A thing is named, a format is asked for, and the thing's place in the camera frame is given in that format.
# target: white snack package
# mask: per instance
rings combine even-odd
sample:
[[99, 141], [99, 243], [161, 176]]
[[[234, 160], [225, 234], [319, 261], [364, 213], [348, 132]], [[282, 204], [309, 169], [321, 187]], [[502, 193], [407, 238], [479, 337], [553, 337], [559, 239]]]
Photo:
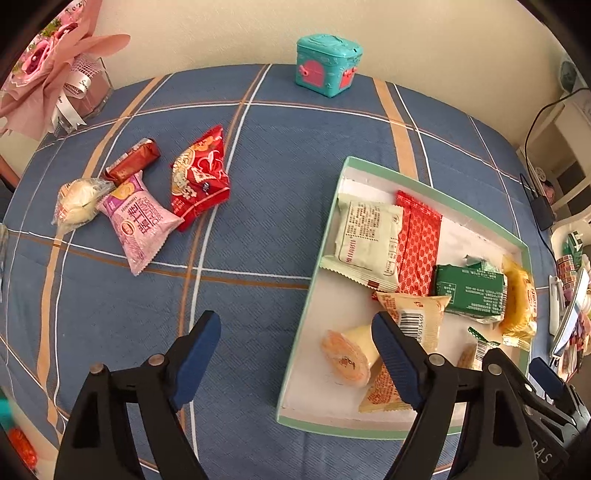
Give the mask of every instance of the white snack package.
[[112, 181], [103, 179], [77, 179], [62, 185], [51, 221], [57, 225], [56, 235], [64, 236], [90, 222], [98, 214], [99, 201], [114, 189]]
[[398, 234], [403, 209], [340, 194], [341, 223], [335, 254], [320, 259], [320, 266], [379, 291], [398, 290]]

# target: blue plaid bedspread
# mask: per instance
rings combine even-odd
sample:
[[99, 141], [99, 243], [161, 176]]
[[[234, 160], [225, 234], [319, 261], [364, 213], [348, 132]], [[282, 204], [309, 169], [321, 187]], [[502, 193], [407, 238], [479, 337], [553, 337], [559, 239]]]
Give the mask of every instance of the blue plaid bedspread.
[[[524, 169], [495, 130], [418, 92], [357, 75], [333, 99], [296, 86], [293, 65], [190, 70], [115, 91], [99, 116], [47, 137], [5, 217], [0, 384], [55, 445], [89, 365], [128, 368], [166, 351], [205, 309], [220, 344], [180, 421], [214, 479], [381, 479], [401, 442], [341, 439], [274, 421], [291, 344], [343, 160], [416, 176], [490, 217], [530, 248], [537, 287], [553, 261], [519, 184]], [[230, 201], [173, 232], [134, 278], [106, 216], [54, 241], [58, 188], [142, 137], [162, 158], [144, 181], [170, 207], [170, 163], [215, 124], [226, 134]], [[548, 291], [538, 290], [533, 356], [548, 351]], [[159, 474], [130, 408], [147, 479]], [[440, 466], [453, 458], [450, 436]], [[439, 480], [447, 473], [436, 476]]]

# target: white wall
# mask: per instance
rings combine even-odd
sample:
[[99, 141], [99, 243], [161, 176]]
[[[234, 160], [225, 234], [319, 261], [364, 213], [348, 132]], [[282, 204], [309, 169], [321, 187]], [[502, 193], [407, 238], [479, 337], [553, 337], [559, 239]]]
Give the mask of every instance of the white wall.
[[[115, 87], [197, 67], [293, 63], [299, 37], [332, 33], [363, 45], [361, 73], [449, 103], [514, 144], [560, 93], [562, 49], [517, 0], [103, 0], [96, 34], [111, 33], [132, 36], [105, 60]], [[23, 145], [9, 163], [28, 161]]]

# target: red snack package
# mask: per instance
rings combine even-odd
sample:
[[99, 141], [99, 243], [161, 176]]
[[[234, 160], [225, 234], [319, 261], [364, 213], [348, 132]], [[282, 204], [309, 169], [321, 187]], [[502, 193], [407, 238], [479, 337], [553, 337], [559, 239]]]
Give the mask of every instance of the red snack package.
[[174, 161], [172, 208], [184, 221], [184, 232], [205, 210], [230, 198], [230, 179], [223, 169], [223, 128], [216, 125]]
[[8, 431], [8, 439], [23, 463], [29, 467], [29, 470], [34, 470], [37, 466], [37, 452], [35, 452], [35, 449], [23, 431], [17, 427], [10, 429]]
[[398, 235], [398, 291], [427, 297], [437, 261], [441, 214], [401, 190], [395, 203], [404, 208]]
[[143, 170], [159, 157], [160, 150], [156, 142], [151, 138], [143, 138], [121, 155], [115, 163], [107, 167], [101, 177], [112, 181], [118, 187], [134, 173]]

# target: red patterned wrapper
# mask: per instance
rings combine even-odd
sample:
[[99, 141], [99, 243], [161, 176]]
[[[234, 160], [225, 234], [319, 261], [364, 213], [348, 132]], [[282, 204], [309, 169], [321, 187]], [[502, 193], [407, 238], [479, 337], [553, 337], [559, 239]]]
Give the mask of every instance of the red patterned wrapper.
[[8, 431], [8, 439], [24, 464], [30, 470], [34, 470], [37, 466], [37, 453], [22, 430], [19, 428], [10, 429]]
[[223, 169], [223, 128], [216, 125], [174, 161], [172, 208], [185, 231], [205, 210], [230, 198], [230, 179]]
[[437, 262], [441, 214], [401, 190], [395, 203], [404, 208], [398, 235], [398, 291], [427, 297]]

